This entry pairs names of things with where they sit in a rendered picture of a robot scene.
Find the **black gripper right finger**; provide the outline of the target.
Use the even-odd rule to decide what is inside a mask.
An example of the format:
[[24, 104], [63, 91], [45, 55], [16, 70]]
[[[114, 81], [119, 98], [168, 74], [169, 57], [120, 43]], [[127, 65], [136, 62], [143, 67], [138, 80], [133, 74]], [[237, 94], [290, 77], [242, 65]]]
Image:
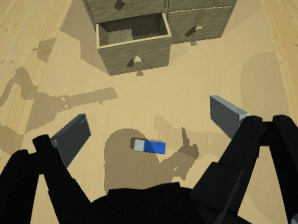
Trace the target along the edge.
[[286, 115], [263, 121], [218, 95], [210, 96], [210, 119], [231, 142], [162, 224], [221, 224], [227, 209], [238, 214], [260, 146], [269, 146], [288, 224], [298, 224], [298, 127], [294, 121]]

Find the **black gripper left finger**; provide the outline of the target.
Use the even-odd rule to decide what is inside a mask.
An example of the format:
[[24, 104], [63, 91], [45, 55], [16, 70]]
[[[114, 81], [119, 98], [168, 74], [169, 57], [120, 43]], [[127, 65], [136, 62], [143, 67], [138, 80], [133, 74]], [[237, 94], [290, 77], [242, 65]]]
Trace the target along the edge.
[[12, 154], [0, 174], [0, 224], [30, 224], [42, 174], [59, 224], [108, 224], [67, 170], [90, 136], [86, 114], [78, 114], [51, 138], [34, 138], [35, 153]]

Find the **dark brown wooden chest of drawers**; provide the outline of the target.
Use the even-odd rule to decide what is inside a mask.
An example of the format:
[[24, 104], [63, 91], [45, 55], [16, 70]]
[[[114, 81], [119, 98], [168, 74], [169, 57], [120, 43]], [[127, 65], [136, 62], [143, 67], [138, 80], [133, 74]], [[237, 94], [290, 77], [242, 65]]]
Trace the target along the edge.
[[[236, 2], [237, 0], [234, 0], [234, 3], [226, 3], [226, 4], [212, 4], [212, 5], [201, 5], [201, 6], [191, 6], [191, 7], [182, 7], [182, 8], [173, 8], [173, 9], [168, 9], [168, 0], [165, 0], [165, 10], [158, 10], [158, 11], [151, 11], [151, 12], [145, 12], [145, 13], [138, 13], [138, 14], [132, 14], [132, 15], [126, 15], [126, 16], [121, 16], [121, 17], [115, 17], [115, 18], [110, 18], [110, 19], [105, 19], [105, 20], [100, 20], [100, 21], [94, 21], [93, 19], [93, 16], [91, 14], [91, 11], [89, 9], [89, 6], [87, 4], [87, 1], [86, 0], [82, 0], [84, 6], [85, 6], [85, 9], [88, 13], [88, 16], [91, 20], [91, 23], [94, 27], [94, 30], [96, 32], [96, 23], [101, 23], [101, 22], [106, 22], [106, 21], [112, 21], [112, 20], [117, 20], [117, 19], [122, 19], [122, 18], [128, 18], [128, 17], [134, 17], [134, 16], [140, 16], [140, 15], [147, 15], [147, 14], [153, 14], [153, 13], [160, 13], [160, 12], [164, 12], [165, 13], [165, 17], [166, 17], [166, 20], [167, 20], [167, 17], [168, 17], [168, 11], [175, 11], [175, 10], [184, 10], [184, 9], [193, 9], [193, 8], [203, 8], [203, 7], [215, 7], [215, 6], [228, 6], [228, 5], [231, 5], [232, 8], [231, 8], [231, 11], [228, 15], [228, 18], [225, 22], [225, 25], [221, 31], [221, 34], [219, 37], [213, 37], [213, 38], [205, 38], [205, 39], [197, 39], [197, 40], [190, 40], [190, 41], [198, 41], [198, 40], [206, 40], [206, 39], [214, 39], [214, 38], [221, 38], [223, 32], [224, 32], [224, 29], [229, 21], [229, 18], [233, 12], [233, 9], [236, 5]], [[183, 43], [183, 42], [190, 42], [190, 41], [182, 41], [182, 42], [175, 42], [175, 43], [171, 43], [171, 44], [176, 44], [176, 43]]]

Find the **blue and white eraser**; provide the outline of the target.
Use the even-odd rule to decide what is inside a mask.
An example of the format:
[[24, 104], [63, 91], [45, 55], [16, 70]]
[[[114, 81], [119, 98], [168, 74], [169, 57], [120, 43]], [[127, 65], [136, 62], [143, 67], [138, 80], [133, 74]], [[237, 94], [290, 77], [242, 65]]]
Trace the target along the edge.
[[154, 141], [135, 139], [134, 151], [165, 154], [165, 146], [166, 146], [166, 143], [163, 143], [163, 142], [154, 142]]

